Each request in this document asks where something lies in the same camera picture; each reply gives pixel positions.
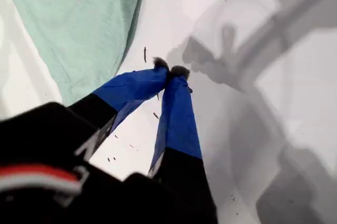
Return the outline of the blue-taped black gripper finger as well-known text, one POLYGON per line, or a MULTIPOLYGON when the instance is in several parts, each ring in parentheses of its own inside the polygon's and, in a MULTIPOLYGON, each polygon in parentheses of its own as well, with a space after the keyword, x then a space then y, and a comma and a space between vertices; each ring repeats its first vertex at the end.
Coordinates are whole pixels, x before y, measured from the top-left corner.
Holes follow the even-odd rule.
POLYGON ((151 167, 155 213, 164 223, 217 223, 183 66, 170 70, 151 167))
POLYGON ((154 58, 153 68, 123 73, 110 79, 67 110, 67 121, 77 130, 105 129, 111 134, 128 115, 165 87, 169 76, 167 62, 154 58))

